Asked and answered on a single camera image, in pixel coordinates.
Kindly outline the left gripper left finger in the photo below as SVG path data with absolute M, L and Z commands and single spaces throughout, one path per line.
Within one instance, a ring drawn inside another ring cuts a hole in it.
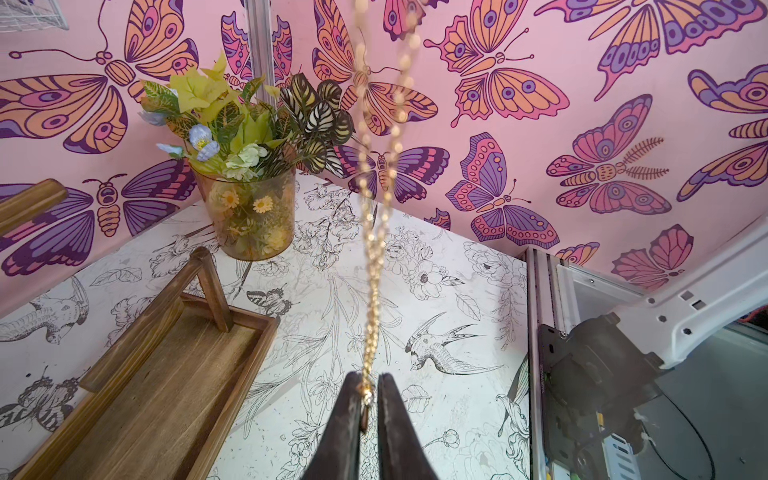
M 349 372 L 326 423 L 316 451 L 308 462 L 302 480 L 353 480 L 359 476 L 362 376 Z

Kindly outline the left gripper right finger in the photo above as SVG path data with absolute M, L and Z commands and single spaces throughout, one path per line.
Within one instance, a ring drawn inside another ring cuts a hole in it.
M 382 480 L 437 480 L 394 377 L 381 374 L 377 384 L 379 478 Z

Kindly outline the wooden jewelry display stand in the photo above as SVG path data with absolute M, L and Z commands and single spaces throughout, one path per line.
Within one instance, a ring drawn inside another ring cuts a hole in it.
M 5 479 L 203 479 L 276 337 L 197 203 L 60 284 L 1 290 Z

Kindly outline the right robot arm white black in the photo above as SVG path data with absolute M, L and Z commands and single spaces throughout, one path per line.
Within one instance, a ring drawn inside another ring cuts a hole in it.
M 767 300 L 767 219 L 760 217 L 678 280 L 598 317 L 554 325 L 530 314 L 532 476 L 549 463 L 610 476 L 605 440 L 652 384 L 702 342 Z

